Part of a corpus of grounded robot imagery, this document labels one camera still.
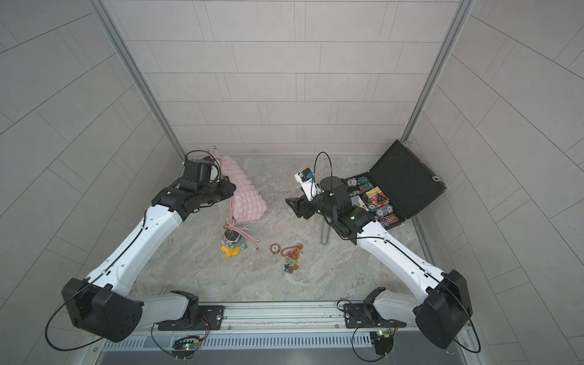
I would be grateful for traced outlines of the pink quilted bag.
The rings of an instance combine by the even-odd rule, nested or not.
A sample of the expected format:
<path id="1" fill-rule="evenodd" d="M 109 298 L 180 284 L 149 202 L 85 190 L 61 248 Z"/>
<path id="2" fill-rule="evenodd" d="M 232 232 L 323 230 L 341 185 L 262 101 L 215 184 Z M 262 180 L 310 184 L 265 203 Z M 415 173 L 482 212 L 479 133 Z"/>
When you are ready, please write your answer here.
<path id="1" fill-rule="evenodd" d="M 261 220 L 267 211 L 266 201 L 232 157 L 220 155 L 216 146 L 213 147 L 213 152 L 220 164 L 221 176 L 228 178 L 236 186 L 234 194 L 230 198 L 228 218 L 224 229 L 229 236 L 239 234 L 252 243 L 256 250 L 259 250 L 260 240 L 240 229 L 237 225 Z"/>

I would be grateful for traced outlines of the yellow duck keychain charm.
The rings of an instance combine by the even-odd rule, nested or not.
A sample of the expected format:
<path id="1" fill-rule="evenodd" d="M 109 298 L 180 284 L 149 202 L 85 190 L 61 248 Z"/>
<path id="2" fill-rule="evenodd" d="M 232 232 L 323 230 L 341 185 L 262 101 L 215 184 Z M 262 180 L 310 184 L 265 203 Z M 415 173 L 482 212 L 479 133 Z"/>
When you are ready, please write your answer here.
<path id="1" fill-rule="evenodd" d="M 237 231 L 226 230 L 222 237 L 221 251 L 226 258 L 237 256 L 242 249 L 246 249 L 243 236 Z"/>

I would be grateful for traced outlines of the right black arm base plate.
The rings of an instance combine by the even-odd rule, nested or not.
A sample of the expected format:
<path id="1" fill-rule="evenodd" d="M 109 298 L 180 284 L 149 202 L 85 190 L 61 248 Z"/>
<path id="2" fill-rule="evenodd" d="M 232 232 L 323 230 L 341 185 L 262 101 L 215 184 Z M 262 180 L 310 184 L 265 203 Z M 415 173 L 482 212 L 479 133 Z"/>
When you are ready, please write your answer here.
<path id="1" fill-rule="evenodd" d="M 363 304 L 343 302 L 342 311 L 347 329 L 395 328 L 396 326 L 401 329 L 407 326 L 404 322 L 395 319 L 370 319 L 363 309 Z"/>

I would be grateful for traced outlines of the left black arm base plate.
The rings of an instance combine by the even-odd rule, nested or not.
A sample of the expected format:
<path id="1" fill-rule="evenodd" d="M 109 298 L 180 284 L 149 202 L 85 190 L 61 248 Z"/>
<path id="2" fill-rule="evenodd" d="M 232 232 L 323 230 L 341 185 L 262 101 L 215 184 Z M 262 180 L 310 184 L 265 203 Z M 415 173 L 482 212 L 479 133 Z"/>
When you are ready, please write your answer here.
<path id="1" fill-rule="evenodd" d="M 163 332 L 218 331 L 221 329 L 224 311 L 225 306 L 198 306 L 196 312 L 188 309 L 181 319 L 158 323 L 158 330 Z"/>

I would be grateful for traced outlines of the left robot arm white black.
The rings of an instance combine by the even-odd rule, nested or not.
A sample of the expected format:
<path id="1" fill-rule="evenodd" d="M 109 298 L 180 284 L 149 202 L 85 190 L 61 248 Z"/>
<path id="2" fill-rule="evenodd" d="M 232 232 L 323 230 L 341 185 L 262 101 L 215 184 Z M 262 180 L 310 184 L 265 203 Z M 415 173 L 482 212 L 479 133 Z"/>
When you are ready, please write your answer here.
<path id="1" fill-rule="evenodd" d="M 72 325 L 99 338 L 121 342 L 135 329 L 161 324 L 172 330 L 201 325 L 199 298 L 182 290 L 155 297 L 132 298 L 142 269 L 167 237 L 191 214 L 233 196 L 236 186 L 216 157 L 183 161 L 183 175 L 159 191 L 137 227 L 84 279 L 62 289 Z"/>

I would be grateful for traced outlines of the orange colourful keychain decoration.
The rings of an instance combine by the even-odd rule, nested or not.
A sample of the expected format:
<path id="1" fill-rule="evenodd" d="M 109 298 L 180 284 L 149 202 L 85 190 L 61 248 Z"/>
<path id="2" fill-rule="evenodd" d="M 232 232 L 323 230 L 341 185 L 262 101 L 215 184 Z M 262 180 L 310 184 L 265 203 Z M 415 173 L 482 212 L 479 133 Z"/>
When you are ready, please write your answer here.
<path id="1" fill-rule="evenodd" d="M 295 246 L 285 247 L 280 251 L 280 254 L 286 258 L 286 263 L 284 264 L 284 271 L 288 274 L 293 274 L 299 269 L 298 258 L 302 253 L 304 245 L 301 243 Z"/>

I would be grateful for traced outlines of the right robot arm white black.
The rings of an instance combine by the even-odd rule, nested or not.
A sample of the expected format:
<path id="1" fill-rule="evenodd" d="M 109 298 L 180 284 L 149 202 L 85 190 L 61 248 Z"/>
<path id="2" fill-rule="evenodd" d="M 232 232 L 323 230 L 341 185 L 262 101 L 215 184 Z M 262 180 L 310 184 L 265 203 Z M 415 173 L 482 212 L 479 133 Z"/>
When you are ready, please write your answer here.
<path id="1" fill-rule="evenodd" d="M 351 202 L 343 179 L 330 176 L 316 182 L 309 169 L 294 178 L 303 194 L 285 201 L 297 217 L 321 215 L 343 240 L 375 256 L 412 292 L 410 301 L 393 300 L 381 288 L 372 293 L 363 302 L 371 322 L 396 319 L 414 325 L 433 345 L 448 348 L 471 322 L 465 278 L 456 270 L 444 272 L 395 239 L 374 213 Z"/>

